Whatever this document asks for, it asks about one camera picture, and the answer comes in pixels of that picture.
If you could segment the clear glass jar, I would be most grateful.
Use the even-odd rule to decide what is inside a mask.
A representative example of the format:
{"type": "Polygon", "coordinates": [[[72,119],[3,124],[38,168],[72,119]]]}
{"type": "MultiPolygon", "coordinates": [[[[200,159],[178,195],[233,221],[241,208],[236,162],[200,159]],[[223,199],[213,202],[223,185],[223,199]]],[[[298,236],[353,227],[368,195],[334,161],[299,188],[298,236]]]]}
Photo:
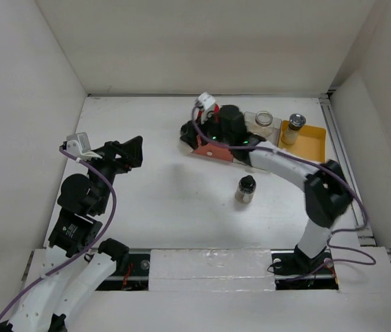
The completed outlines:
{"type": "Polygon", "coordinates": [[[254,117],[252,132],[262,137],[268,137],[272,134],[273,115],[268,111],[259,111],[254,117]]]}

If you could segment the black-capped spice bottle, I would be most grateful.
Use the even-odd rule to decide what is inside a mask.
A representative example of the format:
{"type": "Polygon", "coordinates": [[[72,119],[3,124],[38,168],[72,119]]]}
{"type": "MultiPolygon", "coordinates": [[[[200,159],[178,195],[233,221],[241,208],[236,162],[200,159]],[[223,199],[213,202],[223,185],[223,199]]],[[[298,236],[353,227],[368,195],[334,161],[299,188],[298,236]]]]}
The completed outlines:
{"type": "Polygon", "coordinates": [[[240,203],[248,204],[251,202],[255,191],[256,181],[253,176],[244,176],[238,181],[235,198],[240,203]]]}

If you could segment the small white bottle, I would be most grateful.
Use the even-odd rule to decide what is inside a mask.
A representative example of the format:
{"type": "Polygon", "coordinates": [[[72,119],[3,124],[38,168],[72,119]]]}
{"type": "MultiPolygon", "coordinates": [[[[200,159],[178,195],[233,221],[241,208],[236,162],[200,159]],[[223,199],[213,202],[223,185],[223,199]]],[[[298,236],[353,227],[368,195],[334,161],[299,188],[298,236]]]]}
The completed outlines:
{"type": "Polygon", "coordinates": [[[282,142],[286,145],[293,145],[296,142],[299,132],[304,127],[305,123],[305,116],[299,113],[291,114],[289,117],[287,128],[286,130],[284,130],[281,137],[282,142]]]}

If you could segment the black-capped glass bottle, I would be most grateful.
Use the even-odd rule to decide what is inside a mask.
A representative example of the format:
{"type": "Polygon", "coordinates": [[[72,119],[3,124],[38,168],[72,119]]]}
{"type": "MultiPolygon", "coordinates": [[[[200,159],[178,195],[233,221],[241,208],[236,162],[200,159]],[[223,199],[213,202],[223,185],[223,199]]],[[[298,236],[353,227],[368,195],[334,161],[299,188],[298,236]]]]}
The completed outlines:
{"type": "Polygon", "coordinates": [[[191,123],[186,123],[180,128],[180,140],[190,141],[193,140],[197,134],[194,131],[193,125],[191,123]]]}

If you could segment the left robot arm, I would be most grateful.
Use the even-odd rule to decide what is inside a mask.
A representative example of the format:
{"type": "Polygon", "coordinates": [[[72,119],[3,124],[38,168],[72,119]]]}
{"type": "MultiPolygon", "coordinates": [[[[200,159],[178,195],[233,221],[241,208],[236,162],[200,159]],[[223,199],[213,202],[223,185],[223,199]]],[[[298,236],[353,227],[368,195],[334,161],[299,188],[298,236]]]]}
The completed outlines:
{"type": "Polygon", "coordinates": [[[60,187],[61,208],[48,238],[40,276],[7,305],[19,308],[0,331],[67,331],[101,283],[129,268],[129,249],[115,239],[102,240],[115,216],[115,177],[142,165],[143,138],[105,142],[92,149],[86,133],[66,138],[60,152],[87,168],[60,187]]]}

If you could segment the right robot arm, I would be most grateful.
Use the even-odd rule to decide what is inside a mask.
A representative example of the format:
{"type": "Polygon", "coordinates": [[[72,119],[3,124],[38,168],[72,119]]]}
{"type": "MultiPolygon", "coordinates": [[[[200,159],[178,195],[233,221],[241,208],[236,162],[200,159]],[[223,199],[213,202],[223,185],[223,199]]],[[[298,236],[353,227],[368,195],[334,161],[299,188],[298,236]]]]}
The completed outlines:
{"type": "Polygon", "coordinates": [[[336,220],[354,199],[340,165],[316,163],[283,151],[250,129],[236,105],[195,106],[191,119],[180,127],[180,141],[191,151],[209,146],[233,159],[273,173],[299,188],[308,217],[304,233],[288,258],[273,264],[278,275],[311,273],[324,262],[327,241],[336,220]]]}

